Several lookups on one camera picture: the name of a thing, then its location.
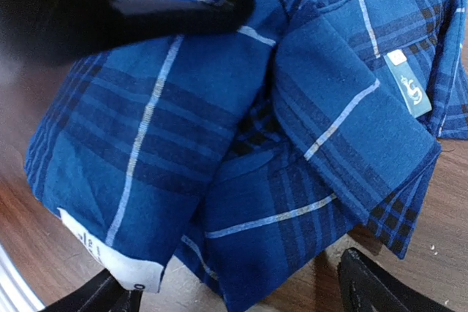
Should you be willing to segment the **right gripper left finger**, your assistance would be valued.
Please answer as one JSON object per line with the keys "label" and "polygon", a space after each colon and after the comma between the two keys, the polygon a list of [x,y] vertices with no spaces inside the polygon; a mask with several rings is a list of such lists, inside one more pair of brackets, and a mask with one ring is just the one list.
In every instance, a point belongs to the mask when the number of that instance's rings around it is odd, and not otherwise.
{"label": "right gripper left finger", "polygon": [[142,295],[140,289],[124,289],[108,270],[102,270],[79,289],[40,312],[138,312]]}

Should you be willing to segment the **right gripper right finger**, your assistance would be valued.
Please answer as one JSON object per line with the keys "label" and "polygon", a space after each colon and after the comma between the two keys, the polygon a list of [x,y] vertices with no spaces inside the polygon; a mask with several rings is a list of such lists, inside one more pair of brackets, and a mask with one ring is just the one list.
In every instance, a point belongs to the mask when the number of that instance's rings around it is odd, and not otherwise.
{"label": "right gripper right finger", "polygon": [[341,255],[338,276],[345,311],[451,312],[400,282],[356,248]]}

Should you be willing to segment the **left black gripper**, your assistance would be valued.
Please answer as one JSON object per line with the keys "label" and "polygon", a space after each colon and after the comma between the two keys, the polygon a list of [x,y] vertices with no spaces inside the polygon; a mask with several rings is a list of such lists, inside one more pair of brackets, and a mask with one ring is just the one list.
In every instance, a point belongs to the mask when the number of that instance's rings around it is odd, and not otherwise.
{"label": "left black gripper", "polygon": [[250,17],[254,0],[1,0],[1,54],[65,64],[174,34],[223,34]]}

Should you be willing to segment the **blue plaid long sleeve shirt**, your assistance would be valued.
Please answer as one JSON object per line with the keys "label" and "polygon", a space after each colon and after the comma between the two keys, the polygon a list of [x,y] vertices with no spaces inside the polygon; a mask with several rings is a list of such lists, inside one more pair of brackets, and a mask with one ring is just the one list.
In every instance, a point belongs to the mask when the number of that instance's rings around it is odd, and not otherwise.
{"label": "blue plaid long sleeve shirt", "polygon": [[239,30],[79,60],[32,137],[34,196],[127,289],[178,257],[245,311],[362,224],[406,254],[467,138],[467,0],[256,0]]}

